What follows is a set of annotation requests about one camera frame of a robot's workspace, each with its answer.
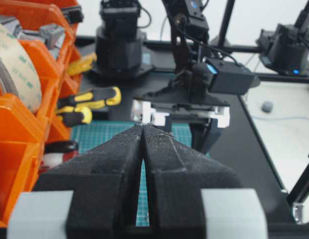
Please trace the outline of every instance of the white wall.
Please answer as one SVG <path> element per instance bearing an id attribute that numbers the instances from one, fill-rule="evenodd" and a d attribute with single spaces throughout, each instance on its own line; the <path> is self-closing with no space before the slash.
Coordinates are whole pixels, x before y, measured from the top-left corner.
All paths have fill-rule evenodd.
<path id="1" fill-rule="evenodd" d="M 95 35 L 97 27 L 101 24 L 99 16 L 100 0 L 78 0 L 83 7 L 85 21 L 79 26 L 78 35 Z M 210 0 L 204 11 L 210 27 L 210 38 L 218 35 L 220 30 L 226 0 Z M 261 29 L 275 30 L 278 23 L 294 24 L 300 11 L 307 0 L 236 0 L 231 18 L 227 39 L 231 44 L 255 45 Z M 160 29 L 166 16 L 161 0 L 140 0 L 140 3 L 152 14 L 153 22 L 147 29 L 143 29 L 148 39 L 159 40 Z M 148 22 L 147 15 L 143 12 L 139 25 Z M 166 23 L 163 35 L 164 40 L 170 40 L 170 26 Z M 234 55 L 240 62 L 245 63 L 248 54 Z M 254 69 L 258 62 L 255 57 L 250 63 Z M 259 71 L 268 71 L 260 64 Z"/>

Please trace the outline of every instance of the screwdriver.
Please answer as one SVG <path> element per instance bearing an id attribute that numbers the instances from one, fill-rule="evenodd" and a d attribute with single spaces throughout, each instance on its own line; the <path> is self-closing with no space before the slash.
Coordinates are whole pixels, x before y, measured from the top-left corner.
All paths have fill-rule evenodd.
<path id="1" fill-rule="evenodd" d="M 93 114 L 88 107 L 65 106 L 58 109 L 56 115 L 68 128 L 81 124 L 90 124 L 93 118 Z"/>
<path id="2" fill-rule="evenodd" d="M 115 106 L 121 102 L 121 92 L 118 87 L 94 88 L 75 96 L 68 96 L 58 100 L 57 108 L 65 106 L 88 107 L 92 110 L 105 106 Z"/>
<path id="3" fill-rule="evenodd" d="M 93 64 L 97 61 L 96 53 L 83 56 L 78 61 L 71 62 L 67 68 L 67 74 L 69 76 L 75 76 L 85 71 L 91 70 Z"/>

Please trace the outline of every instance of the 3m tape roll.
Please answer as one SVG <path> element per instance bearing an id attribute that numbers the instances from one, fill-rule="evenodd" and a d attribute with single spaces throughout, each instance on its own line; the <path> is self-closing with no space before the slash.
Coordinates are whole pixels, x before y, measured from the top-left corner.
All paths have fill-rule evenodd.
<path id="1" fill-rule="evenodd" d="M 41 104 L 36 69 L 18 40 L 0 24 L 0 92 L 12 93 L 36 112 Z"/>

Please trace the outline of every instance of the orange storage bin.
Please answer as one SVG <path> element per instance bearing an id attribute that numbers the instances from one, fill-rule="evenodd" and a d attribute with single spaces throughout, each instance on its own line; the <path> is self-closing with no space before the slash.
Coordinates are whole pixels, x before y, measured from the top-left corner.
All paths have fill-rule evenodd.
<path id="1" fill-rule="evenodd" d="M 59 8 L 79 5 L 77 0 L 21 0 L 26 2 L 35 2 L 40 4 L 55 4 Z M 78 24 L 71 25 L 74 32 L 77 32 Z"/>
<path id="2" fill-rule="evenodd" d="M 32 114 L 18 97 L 0 96 L 0 227 L 7 225 L 20 192 L 30 191 L 38 178 L 63 79 L 43 43 L 20 42 L 38 72 L 42 104 Z"/>
<path id="3" fill-rule="evenodd" d="M 81 58 L 81 55 L 78 49 L 75 46 L 73 46 L 73 51 L 70 56 L 70 62 L 77 61 L 80 58 Z M 78 74 L 72 77 L 65 74 L 59 97 L 64 98 L 70 95 L 77 94 L 79 91 L 81 80 L 82 80 L 82 74 Z"/>
<path id="4" fill-rule="evenodd" d="M 81 58 L 78 49 L 73 46 L 70 62 L 77 61 Z M 79 92 L 82 74 L 70 77 L 67 73 L 64 75 L 63 83 L 60 89 L 59 98 L 75 95 Z M 70 138 L 71 129 L 66 128 L 64 124 L 57 118 L 53 117 L 50 133 L 47 143 L 67 140 Z"/>
<path id="5" fill-rule="evenodd" d="M 39 30 L 42 25 L 51 23 L 63 26 L 66 37 L 59 52 L 57 63 L 64 72 L 72 53 L 75 33 L 57 6 L 16 0 L 0 0 L 0 14 L 15 16 L 23 29 Z"/>

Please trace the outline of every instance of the green cutting mat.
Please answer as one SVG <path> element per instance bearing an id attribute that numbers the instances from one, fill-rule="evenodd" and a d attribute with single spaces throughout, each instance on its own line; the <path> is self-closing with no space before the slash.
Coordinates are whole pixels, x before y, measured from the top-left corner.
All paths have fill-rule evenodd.
<path id="1" fill-rule="evenodd" d="M 72 140 L 79 143 L 79 153 L 83 153 L 121 133 L 134 125 L 132 122 L 93 121 L 90 125 L 81 125 L 72 130 Z M 191 133 L 187 124 L 174 124 L 172 132 L 176 140 L 190 146 Z M 137 226 L 149 226 L 148 200 L 145 165 L 142 165 L 137 212 Z"/>

